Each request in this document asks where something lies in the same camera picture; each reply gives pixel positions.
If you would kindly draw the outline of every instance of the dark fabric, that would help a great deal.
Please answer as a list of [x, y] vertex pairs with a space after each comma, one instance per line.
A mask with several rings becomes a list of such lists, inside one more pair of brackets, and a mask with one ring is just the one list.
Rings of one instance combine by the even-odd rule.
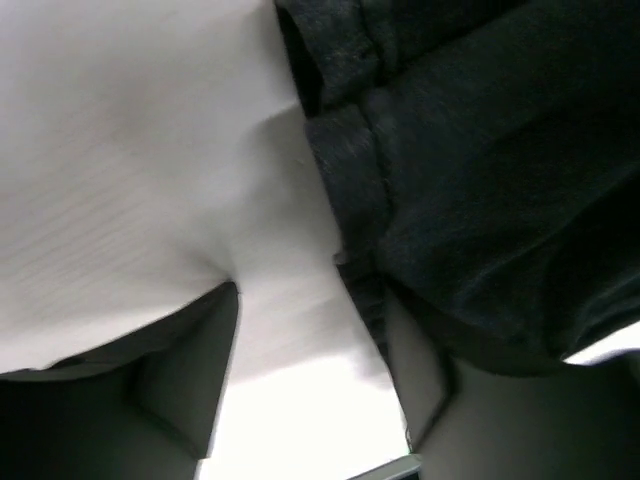
[[143, 355], [166, 350], [188, 334], [219, 301], [215, 289], [171, 315], [105, 345], [60, 360], [46, 370], [19, 370], [0, 374], [0, 380], [51, 382], [77, 380], [115, 370]]
[[383, 351], [386, 279], [554, 359], [640, 319], [638, 2], [276, 3]]
[[108, 372], [0, 381], [0, 478], [192, 480], [222, 395], [237, 289], [223, 284], [191, 307], [183, 334], [162, 349], [140, 344]]

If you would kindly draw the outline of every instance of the white fabric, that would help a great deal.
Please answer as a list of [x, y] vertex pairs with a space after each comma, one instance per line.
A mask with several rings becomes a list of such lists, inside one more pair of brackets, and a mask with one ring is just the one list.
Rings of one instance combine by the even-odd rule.
[[406, 453], [269, 0], [0, 0], [0, 52], [0, 371], [230, 275], [241, 322], [201, 480], [343, 480]]

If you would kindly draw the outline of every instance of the white surface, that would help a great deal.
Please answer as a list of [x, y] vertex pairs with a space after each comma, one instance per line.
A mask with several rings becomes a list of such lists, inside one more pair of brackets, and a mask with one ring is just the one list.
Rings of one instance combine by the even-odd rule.
[[405, 453], [268, 0], [0, 0], [0, 52], [0, 371], [229, 272], [241, 324], [201, 479], [343, 480]]

